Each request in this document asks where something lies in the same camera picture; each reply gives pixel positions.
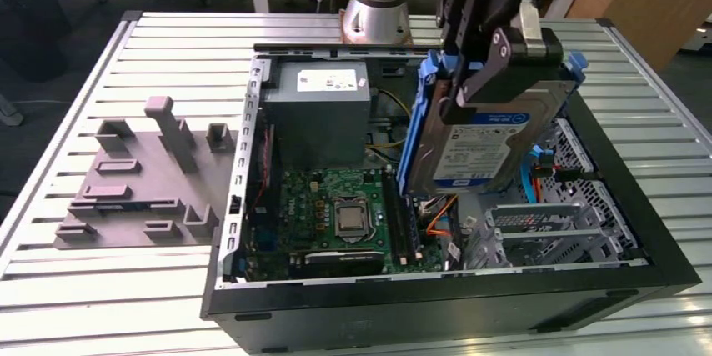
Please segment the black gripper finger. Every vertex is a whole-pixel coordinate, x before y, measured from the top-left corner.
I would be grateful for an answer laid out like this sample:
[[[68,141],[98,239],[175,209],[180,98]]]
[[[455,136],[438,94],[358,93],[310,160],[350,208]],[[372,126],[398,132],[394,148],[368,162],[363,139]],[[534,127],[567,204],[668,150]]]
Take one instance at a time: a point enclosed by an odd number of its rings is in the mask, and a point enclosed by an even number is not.
[[[440,102],[443,123],[464,123],[475,113],[478,104],[499,104],[512,100],[514,94],[506,89],[504,72],[512,57],[514,40],[514,28],[496,28],[483,67],[472,71],[471,62],[466,58],[459,61],[448,95]]]
[[[492,34],[482,30],[486,0],[439,0],[436,23],[440,33],[442,77],[452,80],[459,61],[466,58],[472,71],[483,67]]]

